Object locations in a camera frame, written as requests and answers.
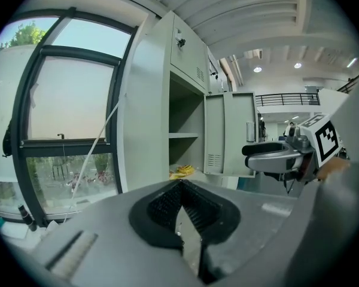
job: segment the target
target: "window frame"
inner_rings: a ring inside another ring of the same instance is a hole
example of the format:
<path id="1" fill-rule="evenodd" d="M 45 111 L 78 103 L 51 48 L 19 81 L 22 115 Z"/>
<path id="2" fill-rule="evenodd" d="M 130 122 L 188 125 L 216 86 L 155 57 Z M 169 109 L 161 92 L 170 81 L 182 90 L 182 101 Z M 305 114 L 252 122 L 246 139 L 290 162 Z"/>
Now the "window frame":
<path id="1" fill-rule="evenodd" d="M 53 139 L 47 141 L 30 141 L 28 139 L 27 133 L 30 107 L 29 92 L 32 86 L 35 84 L 45 57 L 70 57 L 75 59 L 83 59 L 89 62 L 100 62 L 113 66 L 114 70 L 111 77 L 107 99 L 106 117 L 108 117 L 114 105 L 118 101 L 126 59 L 129 55 L 130 47 L 138 29 L 137 26 L 132 28 L 104 16 L 77 11 L 74 7 L 71 7 L 68 10 L 49 9 L 15 14 L 12 16 L 9 23 L 23 19 L 47 16 L 56 16 L 58 19 L 47 31 L 42 40 L 37 44 L 34 52 L 31 54 L 31 57 L 26 64 L 16 92 L 11 123 L 11 148 L 19 187 L 32 216 L 34 217 L 36 223 L 41 227 L 47 226 L 48 222 L 51 220 L 58 221 L 63 219 L 66 214 L 47 214 L 44 212 L 44 209 L 38 201 L 36 192 L 31 183 L 26 159 L 28 157 L 61 156 L 63 146 L 65 155 L 86 155 L 94 142 L 94 139 Z M 119 58 L 109 54 L 77 47 L 52 45 L 53 41 L 72 19 L 87 20 L 130 34 L 129 42 L 127 43 L 123 57 Z M 99 140 L 98 144 L 93 150 L 93 153 L 112 154 L 112 168 L 115 176 L 116 190 L 117 194 L 122 194 L 117 157 L 117 113 L 112 116 L 108 125 L 106 126 L 105 137 L 105 139 Z M 72 215 L 74 215 L 74 212 L 68 214 L 68 218 L 70 218 Z"/>

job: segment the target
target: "cabinet door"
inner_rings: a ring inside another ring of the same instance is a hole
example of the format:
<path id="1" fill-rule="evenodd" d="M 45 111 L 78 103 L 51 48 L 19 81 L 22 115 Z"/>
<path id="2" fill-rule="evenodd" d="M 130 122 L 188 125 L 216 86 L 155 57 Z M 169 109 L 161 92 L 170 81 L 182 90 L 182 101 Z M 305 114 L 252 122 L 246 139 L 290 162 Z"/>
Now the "cabinet door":
<path id="1" fill-rule="evenodd" d="M 242 147 L 258 142 L 254 93 L 205 96 L 204 173 L 255 177 L 245 165 Z"/>
<path id="2" fill-rule="evenodd" d="M 185 40 L 182 47 L 177 44 L 176 36 L 178 38 L 179 35 Z M 197 82 L 207 93 L 206 45 L 178 16 L 174 18 L 171 63 Z"/>

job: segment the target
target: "railing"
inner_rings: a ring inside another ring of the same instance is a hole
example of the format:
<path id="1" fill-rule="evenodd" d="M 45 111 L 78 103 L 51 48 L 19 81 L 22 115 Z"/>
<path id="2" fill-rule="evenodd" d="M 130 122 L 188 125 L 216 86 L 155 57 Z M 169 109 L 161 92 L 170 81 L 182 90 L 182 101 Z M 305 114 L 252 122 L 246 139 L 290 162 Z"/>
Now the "railing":
<path id="1" fill-rule="evenodd" d="M 337 91 L 340 91 L 342 93 L 349 93 L 352 89 L 354 89 L 358 81 L 359 81 L 359 75 L 353 79 L 350 79 L 346 85 L 342 86 Z"/>
<path id="2" fill-rule="evenodd" d="M 320 105 L 317 93 L 274 93 L 256 96 L 257 106 Z"/>

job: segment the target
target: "ventilation slots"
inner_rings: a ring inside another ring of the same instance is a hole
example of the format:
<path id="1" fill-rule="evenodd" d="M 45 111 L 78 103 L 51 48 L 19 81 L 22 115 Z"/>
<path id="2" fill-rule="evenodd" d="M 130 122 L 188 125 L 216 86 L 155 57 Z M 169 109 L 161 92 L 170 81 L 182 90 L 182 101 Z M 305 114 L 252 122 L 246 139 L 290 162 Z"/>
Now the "ventilation slots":
<path id="1" fill-rule="evenodd" d="M 200 79 L 202 82 L 205 82 L 204 78 L 203 78 L 203 71 L 201 69 L 199 69 L 197 67 L 197 77 L 198 79 Z"/>
<path id="2" fill-rule="evenodd" d="M 208 154 L 208 166 L 209 167 L 221 167 L 222 166 L 222 156 Z"/>

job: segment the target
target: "black cylindrical object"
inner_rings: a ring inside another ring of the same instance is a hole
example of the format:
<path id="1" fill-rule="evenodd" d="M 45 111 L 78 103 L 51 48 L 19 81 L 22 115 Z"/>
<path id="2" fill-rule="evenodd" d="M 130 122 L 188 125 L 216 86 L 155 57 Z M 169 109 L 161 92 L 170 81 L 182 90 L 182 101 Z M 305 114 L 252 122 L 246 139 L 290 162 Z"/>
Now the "black cylindrical object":
<path id="1" fill-rule="evenodd" d="M 24 205 L 19 205 L 19 211 L 23 218 L 24 223 L 29 227 L 29 229 L 34 232 L 37 228 L 36 222 L 32 219 L 31 215 L 27 212 Z"/>

